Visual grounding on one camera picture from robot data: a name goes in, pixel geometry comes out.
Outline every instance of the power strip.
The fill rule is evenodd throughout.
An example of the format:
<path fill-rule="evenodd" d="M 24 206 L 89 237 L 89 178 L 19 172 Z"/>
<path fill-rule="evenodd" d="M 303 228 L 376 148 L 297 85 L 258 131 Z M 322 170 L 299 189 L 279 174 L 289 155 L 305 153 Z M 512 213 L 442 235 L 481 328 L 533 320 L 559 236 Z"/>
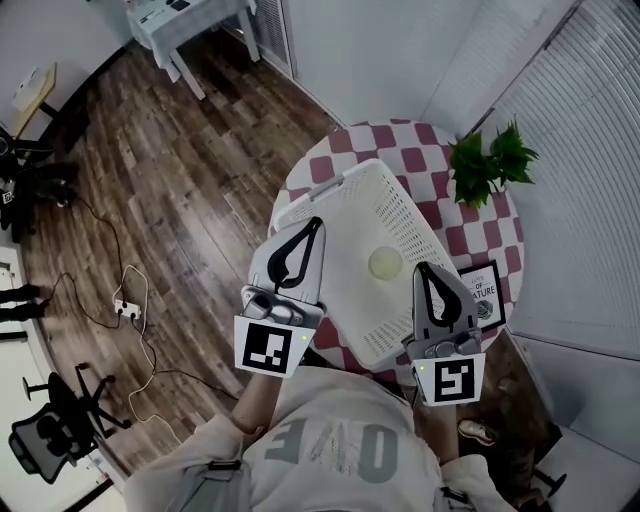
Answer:
<path fill-rule="evenodd" d="M 126 304 L 127 306 L 125 307 L 120 299 L 116 299 L 114 303 L 116 313 L 126 316 L 127 318 L 140 318 L 140 306 L 131 302 L 127 302 Z"/>

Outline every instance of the table leg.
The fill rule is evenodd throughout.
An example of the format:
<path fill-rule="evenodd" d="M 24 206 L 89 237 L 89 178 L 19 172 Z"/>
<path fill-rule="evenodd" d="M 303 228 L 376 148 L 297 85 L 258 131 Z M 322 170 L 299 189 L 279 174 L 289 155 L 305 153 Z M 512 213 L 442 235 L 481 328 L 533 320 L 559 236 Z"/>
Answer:
<path fill-rule="evenodd" d="M 173 61 L 175 66 L 178 68 L 178 71 L 180 71 L 180 73 L 184 77 L 184 81 L 187 82 L 187 85 L 193 91 L 193 94 L 196 95 L 196 98 L 198 98 L 200 101 L 205 99 L 207 96 L 205 95 L 204 91 L 200 87 L 200 84 L 198 83 L 196 78 L 191 73 L 191 70 L 189 69 L 187 64 L 184 62 L 184 60 L 182 60 L 182 57 L 180 57 L 178 50 L 173 50 L 169 54 L 169 57 L 171 57 L 171 60 Z"/>
<path fill-rule="evenodd" d="M 42 102 L 42 105 L 40 105 L 40 110 L 42 110 L 52 119 L 55 119 L 55 117 L 58 115 L 58 111 L 51 105 L 49 105 L 46 101 Z"/>
<path fill-rule="evenodd" d="M 253 62 L 258 62 L 260 60 L 260 52 L 258 51 L 258 45 L 256 44 L 256 36 L 253 33 L 253 27 L 251 26 L 251 21 L 249 20 L 249 8 L 242 9 L 238 13 L 238 21 L 240 22 L 240 28 L 242 29 L 242 33 L 244 34 L 244 42 L 247 43 L 247 48 L 249 48 L 249 56 Z"/>

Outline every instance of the potted plant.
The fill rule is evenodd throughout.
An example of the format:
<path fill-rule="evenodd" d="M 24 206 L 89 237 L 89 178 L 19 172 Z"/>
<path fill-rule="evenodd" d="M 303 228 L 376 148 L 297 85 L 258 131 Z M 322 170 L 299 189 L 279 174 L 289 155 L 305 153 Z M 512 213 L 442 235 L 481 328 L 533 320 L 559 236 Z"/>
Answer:
<path fill-rule="evenodd" d="M 482 135 L 473 133 L 451 146 L 451 167 L 455 170 L 456 202 L 464 201 L 479 208 L 487 198 L 500 192 L 505 182 L 533 183 L 527 174 L 529 164 L 537 160 L 538 153 L 522 142 L 515 121 L 491 143 L 489 154 L 482 153 Z"/>

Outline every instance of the red and white checkered pattern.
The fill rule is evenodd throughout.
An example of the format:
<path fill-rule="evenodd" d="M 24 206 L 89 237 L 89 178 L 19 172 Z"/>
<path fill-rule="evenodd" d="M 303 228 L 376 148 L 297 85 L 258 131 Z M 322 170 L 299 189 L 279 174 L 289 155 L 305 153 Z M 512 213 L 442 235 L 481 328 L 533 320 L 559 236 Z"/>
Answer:
<path fill-rule="evenodd" d="M 338 173 L 369 158 L 384 161 L 413 198 L 451 256 L 456 268 L 496 260 L 507 320 L 520 293 L 524 262 L 522 229 L 508 192 L 490 196 L 480 209 L 457 204 L 453 170 L 449 167 L 453 136 L 429 124 L 392 119 L 361 123 L 325 137 L 295 165 L 273 206 L 277 211 Z M 501 328 L 486 332 L 483 348 Z M 367 373 L 349 350 L 330 319 L 320 325 L 315 350 L 338 368 Z M 401 384 L 413 382 L 406 355 L 376 378 Z"/>

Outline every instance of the white plastic basket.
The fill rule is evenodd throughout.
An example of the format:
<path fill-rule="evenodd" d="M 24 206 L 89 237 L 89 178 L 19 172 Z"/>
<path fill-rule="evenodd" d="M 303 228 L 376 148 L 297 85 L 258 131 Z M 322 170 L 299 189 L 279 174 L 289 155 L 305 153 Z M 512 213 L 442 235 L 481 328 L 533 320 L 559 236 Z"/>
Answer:
<path fill-rule="evenodd" d="M 393 173 L 367 160 L 299 197 L 278 212 L 276 230 L 311 217 L 326 225 L 320 300 L 365 368 L 382 369 L 403 352 L 413 332 L 412 276 L 428 261 L 458 275 L 451 259 Z M 369 270 L 371 253 L 395 248 L 402 272 L 390 281 Z M 432 296 L 437 297 L 432 287 Z M 440 316 L 443 305 L 434 300 Z"/>

